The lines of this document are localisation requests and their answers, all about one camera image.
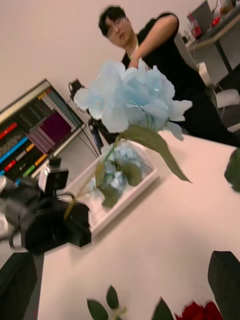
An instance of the gray desk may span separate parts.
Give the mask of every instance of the gray desk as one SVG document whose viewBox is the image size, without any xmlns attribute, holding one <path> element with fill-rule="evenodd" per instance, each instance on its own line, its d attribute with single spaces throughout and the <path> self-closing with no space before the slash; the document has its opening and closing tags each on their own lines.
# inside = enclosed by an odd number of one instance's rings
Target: gray desk
<svg viewBox="0 0 240 320">
<path fill-rule="evenodd" d="M 240 6 L 233 8 L 222 21 L 212 28 L 208 33 L 203 35 L 199 41 L 196 41 L 188 47 L 188 51 L 195 51 L 200 48 L 215 44 L 222 61 L 224 62 L 227 71 L 233 71 L 228 58 L 220 44 L 220 38 L 223 37 L 233 26 L 240 21 Z"/>
</svg>

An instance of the man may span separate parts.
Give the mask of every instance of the man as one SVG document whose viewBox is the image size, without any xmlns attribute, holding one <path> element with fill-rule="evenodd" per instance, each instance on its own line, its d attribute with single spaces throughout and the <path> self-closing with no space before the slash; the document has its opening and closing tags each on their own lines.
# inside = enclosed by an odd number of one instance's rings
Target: man
<svg viewBox="0 0 240 320">
<path fill-rule="evenodd" d="M 149 68 L 157 68 L 175 87 L 175 100 L 190 100 L 192 108 L 184 113 L 180 123 L 191 135 L 240 147 L 240 140 L 221 122 L 218 112 L 205 94 L 206 86 L 196 70 L 189 67 L 180 55 L 174 39 L 179 20 L 165 12 L 151 19 L 136 34 L 120 6 L 109 6 L 100 16 L 98 24 L 110 42 L 125 50 L 123 64 L 126 68 L 138 67 L 142 59 Z"/>
</svg>

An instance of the monitor screen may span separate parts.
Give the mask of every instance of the monitor screen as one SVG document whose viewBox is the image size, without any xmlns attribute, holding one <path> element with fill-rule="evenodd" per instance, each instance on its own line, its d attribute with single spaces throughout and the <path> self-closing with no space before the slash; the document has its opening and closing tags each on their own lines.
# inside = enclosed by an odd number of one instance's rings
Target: monitor screen
<svg viewBox="0 0 240 320">
<path fill-rule="evenodd" d="M 0 175 L 31 176 L 79 131 L 82 120 L 44 80 L 0 113 Z"/>
</svg>

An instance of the light blue hydrangea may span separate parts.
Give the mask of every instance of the light blue hydrangea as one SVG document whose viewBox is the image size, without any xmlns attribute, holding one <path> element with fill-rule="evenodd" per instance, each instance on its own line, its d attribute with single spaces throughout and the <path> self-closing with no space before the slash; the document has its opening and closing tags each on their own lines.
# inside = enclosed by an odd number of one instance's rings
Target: light blue hydrangea
<svg viewBox="0 0 240 320">
<path fill-rule="evenodd" d="M 173 84 L 156 66 L 146 70 L 140 61 L 138 69 L 120 62 L 105 63 L 89 89 L 80 89 L 74 101 L 94 119 L 101 119 L 111 133 L 120 133 L 130 124 L 155 131 L 170 130 L 182 140 L 182 129 L 171 121 L 184 121 L 184 112 L 192 102 L 173 100 Z"/>
</svg>

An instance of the table surface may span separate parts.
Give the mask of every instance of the table surface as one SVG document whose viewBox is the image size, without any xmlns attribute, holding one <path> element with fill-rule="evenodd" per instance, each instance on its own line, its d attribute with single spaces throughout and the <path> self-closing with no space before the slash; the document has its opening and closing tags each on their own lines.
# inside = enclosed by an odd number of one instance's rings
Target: table surface
<svg viewBox="0 0 240 320">
<path fill-rule="evenodd" d="M 204 34 L 200 40 L 187 47 L 189 51 L 215 43 L 240 21 L 240 6 L 233 8 L 215 27 Z"/>
<path fill-rule="evenodd" d="M 177 179 L 148 150 L 159 180 L 93 245 L 65 245 L 45 255 L 38 320 L 90 320 L 86 299 L 106 305 L 110 284 L 129 320 L 150 320 L 161 296 L 173 313 L 192 300 L 214 299 L 208 284 L 212 252 L 232 251 L 240 259 L 240 194 L 224 178 L 233 148 L 161 135 L 192 183 Z"/>
</svg>

